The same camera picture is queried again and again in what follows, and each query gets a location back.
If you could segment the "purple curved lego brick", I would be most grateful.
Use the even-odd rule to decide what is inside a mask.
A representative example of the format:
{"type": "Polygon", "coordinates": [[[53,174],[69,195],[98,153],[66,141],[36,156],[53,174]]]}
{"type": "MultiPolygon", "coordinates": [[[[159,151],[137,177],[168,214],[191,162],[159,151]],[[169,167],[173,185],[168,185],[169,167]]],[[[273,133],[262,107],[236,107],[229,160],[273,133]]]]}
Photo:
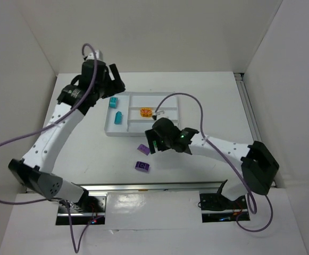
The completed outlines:
{"type": "Polygon", "coordinates": [[[151,153],[151,150],[144,144],[140,144],[137,148],[141,153],[145,154],[148,156],[151,153]]]}

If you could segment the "teal curved lego brick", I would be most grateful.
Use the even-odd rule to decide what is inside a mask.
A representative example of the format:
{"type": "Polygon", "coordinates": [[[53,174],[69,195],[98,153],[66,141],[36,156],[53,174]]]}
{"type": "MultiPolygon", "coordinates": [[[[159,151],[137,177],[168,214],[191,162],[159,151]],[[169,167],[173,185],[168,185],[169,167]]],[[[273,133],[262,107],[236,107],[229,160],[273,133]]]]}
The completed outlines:
{"type": "Polygon", "coordinates": [[[117,108],[118,102],[118,97],[111,97],[108,104],[109,108],[117,108]]]}

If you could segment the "yellow butterfly lego brick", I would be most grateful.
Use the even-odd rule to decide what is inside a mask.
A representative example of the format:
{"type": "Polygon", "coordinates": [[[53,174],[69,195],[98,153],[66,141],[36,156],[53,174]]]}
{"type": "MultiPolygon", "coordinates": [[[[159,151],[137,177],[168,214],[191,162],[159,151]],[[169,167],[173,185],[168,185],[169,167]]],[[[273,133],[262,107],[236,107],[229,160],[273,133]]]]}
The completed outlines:
{"type": "Polygon", "coordinates": [[[140,116],[145,118],[150,118],[153,115],[153,111],[151,108],[143,107],[139,110],[140,116]]]}

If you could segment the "purple flower lego brick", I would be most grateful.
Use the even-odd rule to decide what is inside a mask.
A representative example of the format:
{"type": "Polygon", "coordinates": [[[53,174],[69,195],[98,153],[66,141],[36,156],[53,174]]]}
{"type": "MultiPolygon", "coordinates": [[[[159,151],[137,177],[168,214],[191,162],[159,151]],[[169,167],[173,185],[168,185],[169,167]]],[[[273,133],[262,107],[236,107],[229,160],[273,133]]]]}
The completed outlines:
{"type": "Polygon", "coordinates": [[[141,172],[149,172],[150,165],[148,163],[137,161],[135,164],[135,170],[141,171],[141,172]]]}

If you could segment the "teal long lego brick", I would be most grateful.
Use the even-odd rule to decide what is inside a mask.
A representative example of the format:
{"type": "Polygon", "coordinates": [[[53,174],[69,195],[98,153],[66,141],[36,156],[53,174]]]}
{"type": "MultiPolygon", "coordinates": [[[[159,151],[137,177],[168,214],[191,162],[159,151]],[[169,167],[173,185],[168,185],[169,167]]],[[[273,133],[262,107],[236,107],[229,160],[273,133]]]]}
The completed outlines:
{"type": "Polygon", "coordinates": [[[115,114],[114,124],[120,125],[121,123],[122,123],[122,112],[117,111],[116,114],[115,114]]]}

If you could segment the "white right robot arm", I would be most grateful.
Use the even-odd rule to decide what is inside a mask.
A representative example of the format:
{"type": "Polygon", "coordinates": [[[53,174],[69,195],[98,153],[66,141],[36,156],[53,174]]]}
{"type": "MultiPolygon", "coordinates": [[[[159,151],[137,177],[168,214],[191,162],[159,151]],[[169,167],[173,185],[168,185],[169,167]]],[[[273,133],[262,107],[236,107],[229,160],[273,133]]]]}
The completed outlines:
{"type": "Polygon", "coordinates": [[[145,131],[145,136],[151,154],[172,149],[229,164],[237,178],[225,181],[219,194],[231,201],[250,193],[267,195],[279,170],[276,159],[259,141],[234,143],[188,127],[179,130],[168,118],[158,119],[150,130],[145,131]]]}

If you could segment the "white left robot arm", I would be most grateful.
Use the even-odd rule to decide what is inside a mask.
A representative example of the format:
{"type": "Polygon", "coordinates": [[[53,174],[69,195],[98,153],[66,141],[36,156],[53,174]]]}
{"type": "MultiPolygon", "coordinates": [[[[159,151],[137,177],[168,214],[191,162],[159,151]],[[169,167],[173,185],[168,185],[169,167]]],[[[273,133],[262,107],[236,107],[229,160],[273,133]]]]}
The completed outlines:
{"type": "Polygon", "coordinates": [[[89,192],[52,173],[57,157],[74,128],[99,99],[109,98],[126,89],[115,64],[87,59],[81,74],[65,86],[57,98],[48,125],[32,148],[19,160],[8,165],[15,178],[25,187],[47,200],[65,200],[78,211],[87,210],[96,199],[89,192]]]}

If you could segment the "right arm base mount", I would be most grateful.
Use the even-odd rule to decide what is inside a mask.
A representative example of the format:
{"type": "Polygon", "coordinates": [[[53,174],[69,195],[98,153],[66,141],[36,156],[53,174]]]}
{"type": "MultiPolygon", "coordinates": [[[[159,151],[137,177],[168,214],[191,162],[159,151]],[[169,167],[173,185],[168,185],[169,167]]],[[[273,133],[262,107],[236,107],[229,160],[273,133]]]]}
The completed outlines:
{"type": "Polygon", "coordinates": [[[201,209],[203,223],[250,221],[245,196],[231,201],[216,193],[201,193],[197,206],[201,209]]]}

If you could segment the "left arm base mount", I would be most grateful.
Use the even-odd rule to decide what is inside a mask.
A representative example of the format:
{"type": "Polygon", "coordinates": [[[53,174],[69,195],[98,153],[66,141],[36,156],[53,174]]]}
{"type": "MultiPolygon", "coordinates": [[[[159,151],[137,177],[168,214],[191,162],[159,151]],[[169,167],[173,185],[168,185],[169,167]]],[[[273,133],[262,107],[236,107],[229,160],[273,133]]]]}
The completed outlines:
{"type": "Polygon", "coordinates": [[[55,222],[55,225],[57,226],[69,226],[69,214],[66,204],[68,204],[70,209],[72,225],[83,226],[87,225],[88,223],[91,225],[105,224],[105,194],[89,197],[88,202],[84,205],[83,208],[79,208],[77,205],[71,202],[60,202],[55,222]]]}

